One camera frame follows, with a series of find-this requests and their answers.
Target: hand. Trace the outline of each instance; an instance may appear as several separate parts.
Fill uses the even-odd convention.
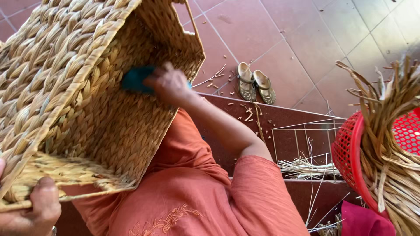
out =
[[[143,84],[154,89],[164,102],[183,107],[192,97],[197,96],[187,85],[187,78],[180,70],[175,70],[170,62],[157,68]]]
[[[0,159],[0,176],[5,161]],[[51,236],[61,214],[58,189],[50,177],[41,178],[31,193],[32,209],[0,213],[0,236]]]

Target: sleeve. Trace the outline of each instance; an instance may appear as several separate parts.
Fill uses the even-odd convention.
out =
[[[239,158],[231,194],[232,210],[248,235],[309,235],[273,162],[254,155]]]

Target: tan sandal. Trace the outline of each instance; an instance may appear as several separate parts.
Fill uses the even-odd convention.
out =
[[[276,93],[271,88],[270,79],[261,71],[256,70],[252,73],[252,78],[257,84],[258,92],[265,104],[272,105],[276,102]]]
[[[239,94],[246,101],[255,101],[257,98],[254,82],[255,80],[252,77],[248,64],[241,62],[238,65]]]

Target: woven basket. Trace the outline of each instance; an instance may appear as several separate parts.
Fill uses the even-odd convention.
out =
[[[0,211],[31,207],[38,179],[135,189],[177,108],[120,89],[133,66],[181,69],[192,82],[205,55],[171,0],[43,0],[0,49]]]

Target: embroidery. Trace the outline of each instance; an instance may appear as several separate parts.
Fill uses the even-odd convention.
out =
[[[148,221],[144,223],[143,230],[140,229],[140,222],[130,229],[128,236],[149,236],[157,228],[161,228],[164,233],[167,233],[172,226],[176,224],[180,217],[183,217],[188,214],[193,214],[197,217],[204,217],[197,210],[188,210],[186,209],[187,204],[183,204],[178,208],[174,208],[172,211],[162,215],[159,220],[154,219],[153,224],[151,225]]]

